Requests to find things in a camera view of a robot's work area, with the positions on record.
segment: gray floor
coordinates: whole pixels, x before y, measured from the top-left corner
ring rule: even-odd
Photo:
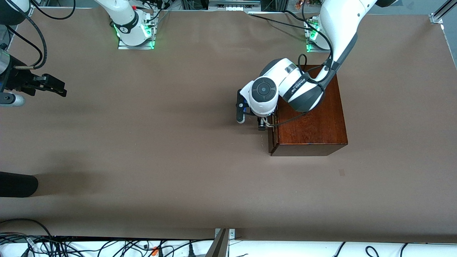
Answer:
[[[371,9],[373,14],[430,14],[435,12],[445,0],[400,0],[397,6],[380,8],[375,6]],[[443,18],[444,32],[454,58],[457,64],[457,8],[449,12]]]

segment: cable connector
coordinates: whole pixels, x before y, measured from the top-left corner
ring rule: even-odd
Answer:
[[[196,257],[194,253],[194,247],[192,246],[192,241],[189,241],[189,257]]]

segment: wooden box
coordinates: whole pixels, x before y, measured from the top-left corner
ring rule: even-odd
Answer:
[[[311,77],[316,77],[319,71],[310,71]],[[299,114],[280,97],[272,118],[274,123],[280,123]],[[327,86],[319,106],[303,117],[270,128],[268,141],[271,156],[327,156],[346,146],[346,125],[336,76]]]

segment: table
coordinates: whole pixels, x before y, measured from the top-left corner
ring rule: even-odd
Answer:
[[[68,96],[0,109],[2,171],[43,185],[0,199],[0,218],[35,218],[55,235],[203,238],[231,227],[257,240],[456,241],[457,72],[427,16],[367,15],[338,73],[350,144],[285,158],[269,156],[255,119],[236,123],[234,105],[268,62],[305,50],[300,29],[173,12],[145,52],[117,50],[100,8],[33,19],[49,49],[39,72]],[[30,25],[19,32],[38,44]],[[19,40],[11,53],[37,57]]]

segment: metal rod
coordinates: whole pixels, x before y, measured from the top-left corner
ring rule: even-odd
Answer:
[[[438,23],[446,14],[448,14],[457,5],[457,0],[446,1],[436,12],[431,14],[433,22]]]

